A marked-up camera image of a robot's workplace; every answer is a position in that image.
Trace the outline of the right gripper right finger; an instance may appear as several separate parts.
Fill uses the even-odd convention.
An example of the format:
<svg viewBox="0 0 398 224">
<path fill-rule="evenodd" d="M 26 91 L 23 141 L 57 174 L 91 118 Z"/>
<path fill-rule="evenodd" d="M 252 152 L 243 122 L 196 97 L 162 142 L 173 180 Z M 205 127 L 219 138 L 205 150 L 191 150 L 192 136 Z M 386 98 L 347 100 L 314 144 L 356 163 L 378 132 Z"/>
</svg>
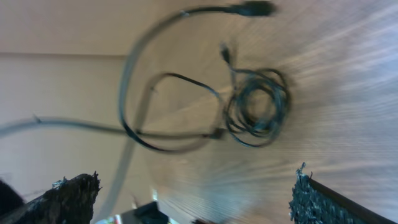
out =
<svg viewBox="0 0 398 224">
<path fill-rule="evenodd" d="M 305 166 L 306 163 L 303 163 L 296 170 L 297 180 L 289 202 L 290 220 L 295 224 L 392 224 L 390 219 L 303 173 Z"/>
</svg>

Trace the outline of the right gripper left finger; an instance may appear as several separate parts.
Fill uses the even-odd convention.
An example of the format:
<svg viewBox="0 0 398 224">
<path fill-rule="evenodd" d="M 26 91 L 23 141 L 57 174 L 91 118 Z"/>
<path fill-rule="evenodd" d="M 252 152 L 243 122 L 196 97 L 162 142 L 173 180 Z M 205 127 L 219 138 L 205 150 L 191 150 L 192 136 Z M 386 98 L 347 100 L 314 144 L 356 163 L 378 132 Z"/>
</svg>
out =
<svg viewBox="0 0 398 224">
<path fill-rule="evenodd" d="M 55 182 L 30 202 L 1 181 L 1 224 L 90 223 L 101 190 L 98 174 L 80 174 Z"/>
</svg>

